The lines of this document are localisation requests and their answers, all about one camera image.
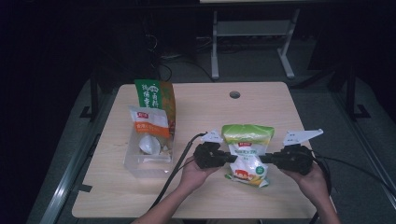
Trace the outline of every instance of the black controller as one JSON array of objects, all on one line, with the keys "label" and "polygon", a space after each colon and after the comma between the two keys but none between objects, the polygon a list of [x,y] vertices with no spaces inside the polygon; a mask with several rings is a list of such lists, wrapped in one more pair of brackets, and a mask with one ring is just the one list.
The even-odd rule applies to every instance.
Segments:
[{"label": "black controller", "polygon": [[[220,167],[226,162],[235,162],[237,156],[221,151],[219,148],[219,143],[204,142],[198,145],[194,152],[194,159],[198,166],[205,169]],[[301,175],[307,175],[310,172],[314,160],[311,151],[300,144],[285,146],[280,152],[265,153],[259,158],[263,163],[272,163],[279,169],[298,172]]]},{"label": "black controller", "polygon": [[194,152],[194,159],[201,169],[220,167],[226,162],[235,162],[237,156],[230,152],[219,150],[219,143],[204,142],[198,145]]}]

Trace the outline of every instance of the hole in table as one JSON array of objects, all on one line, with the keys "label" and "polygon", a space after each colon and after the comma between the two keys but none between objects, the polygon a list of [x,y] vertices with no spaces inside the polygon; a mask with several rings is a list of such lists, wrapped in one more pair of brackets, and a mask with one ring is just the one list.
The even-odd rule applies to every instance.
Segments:
[{"label": "hole in table", "polygon": [[238,99],[241,96],[241,93],[239,91],[230,91],[230,97],[233,99]]}]

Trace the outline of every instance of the red label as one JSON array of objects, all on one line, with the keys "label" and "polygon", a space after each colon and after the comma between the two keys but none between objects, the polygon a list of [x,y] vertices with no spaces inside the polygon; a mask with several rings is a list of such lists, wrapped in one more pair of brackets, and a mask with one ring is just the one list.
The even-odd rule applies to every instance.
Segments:
[{"label": "red label", "polygon": [[137,112],[137,117],[140,118],[140,119],[148,119],[149,118],[149,114],[143,113],[143,112]]},{"label": "red label", "polygon": [[238,146],[239,146],[239,147],[251,147],[251,143],[244,143],[244,142],[242,142],[242,143],[238,143]]}]

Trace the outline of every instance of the person's right hand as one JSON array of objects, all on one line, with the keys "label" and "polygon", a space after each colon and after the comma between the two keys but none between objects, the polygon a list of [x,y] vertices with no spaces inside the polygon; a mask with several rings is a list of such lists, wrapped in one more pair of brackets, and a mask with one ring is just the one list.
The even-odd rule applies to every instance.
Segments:
[{"label": "person's right hand", "polygon": [[316,163],[312,164],[311,171],[307,175],[300,175],[287,170],[281,171],[297,183],[301,192],[313,205],[319,205],[323,200],[329,200],[329,191],[327,190],[324,174]]}]

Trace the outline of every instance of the snack bag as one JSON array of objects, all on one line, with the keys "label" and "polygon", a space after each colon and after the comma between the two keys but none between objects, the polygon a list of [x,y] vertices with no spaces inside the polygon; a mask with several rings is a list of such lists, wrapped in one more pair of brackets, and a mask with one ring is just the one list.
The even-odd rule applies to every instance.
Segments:
[{"label": "snack bag", "polygon": [[229,124],[221,129],[230,153],[238,156],[234,163],[230,163],[232,173],[227,175],[234,181],[256,186],[268,186],[265,180],[268,166],[260,160],[264,155],[274,128],[254,124]]},{"label": "snack bag", "polygon": [[141,152],[146,155],[171,155],[168,119],[164,110],[129,106],[137,141]]}]

